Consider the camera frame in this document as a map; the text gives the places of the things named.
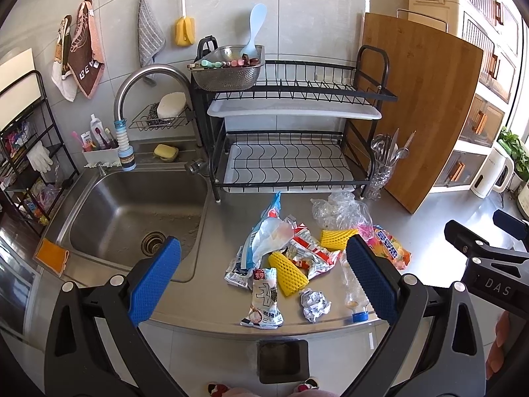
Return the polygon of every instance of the sink drain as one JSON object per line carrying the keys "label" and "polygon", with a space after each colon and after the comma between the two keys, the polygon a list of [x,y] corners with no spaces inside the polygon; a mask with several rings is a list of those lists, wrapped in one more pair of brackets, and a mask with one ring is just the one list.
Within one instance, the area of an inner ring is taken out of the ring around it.
{"label": "sink drain", "polygon": [[144,255],[152,257],[158,252],[158,249],[160,249],[163,242],[165,242],[165,236],[159,231],[153,231],[143,238],[141,242],[141,251]]}

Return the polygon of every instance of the metal colander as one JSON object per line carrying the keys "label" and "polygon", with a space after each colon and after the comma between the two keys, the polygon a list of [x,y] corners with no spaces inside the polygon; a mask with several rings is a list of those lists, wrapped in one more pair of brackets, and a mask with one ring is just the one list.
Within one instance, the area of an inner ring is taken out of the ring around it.
{"label": "metal colander", "polygon": [[[207,54],[197,61],[208,60],[215,62],[229,62],[241,58],[244,46],[222,46]],[[265,48],[256,46],[260,63],[258,66],[250,67],[227,67],[227,68],[191,68],[193,77],[198,86],[210,92],[218,91],[244,91],[251,88],[257,82],[261,67],[265,64]]]}

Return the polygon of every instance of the wooden cutting board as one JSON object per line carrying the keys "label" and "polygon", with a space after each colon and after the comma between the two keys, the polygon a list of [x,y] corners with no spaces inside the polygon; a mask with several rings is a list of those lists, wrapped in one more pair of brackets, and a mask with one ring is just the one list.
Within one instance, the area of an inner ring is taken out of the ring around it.
{"label": "wooden cutting board", "polygon": [[[409,212],[414,213],[448,161],[467,118],[478,83],[483,51],[450,34],[406,19],[367,13],[363,44],[385,50],[389,56],[387,88],[398,101],[384,103],[376,133],[400,128],[402,147],[417,131],[409,157],[400,160],[386,186]],[[366,51],[360,70],[381,78],[382,57]],[[361,89],[367,87],[360,83]],[[354,121],[367,137],[368,125]],[[346,127],[349,143],[358,145]],[[360,156],[365,168],[369,159]]]}

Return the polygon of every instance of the gray towel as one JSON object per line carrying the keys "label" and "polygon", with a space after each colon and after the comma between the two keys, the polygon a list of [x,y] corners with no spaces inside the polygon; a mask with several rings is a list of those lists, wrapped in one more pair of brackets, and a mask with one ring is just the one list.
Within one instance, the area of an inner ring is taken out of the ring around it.
{"label": "gray towel", "polygon": [[[138,10],[138,53],[140,66],[145,67],[154,62],[154,56],[165,47],[165,37],[152,14],[147,0],[140,0]],[[150,86],[156,82],[152,75],[143,78]]]}

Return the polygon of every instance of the hand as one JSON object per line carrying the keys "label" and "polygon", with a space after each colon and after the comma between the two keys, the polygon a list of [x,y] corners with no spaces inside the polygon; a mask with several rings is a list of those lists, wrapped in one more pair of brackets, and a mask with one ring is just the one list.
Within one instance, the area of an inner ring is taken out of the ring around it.
{"label": "hand", "polygon": [[498,323],[496,324],[496,340],[490,348],[489,357],[485,362],[485,367],[487,370],[487,380],[489,380],[491,376],[495,373],[498,373],[498,371],[503,366],[504,355],[502,346],[507,340],[509,331],[509,312],[504,311],[502,313],[502,316],[499,317]]}

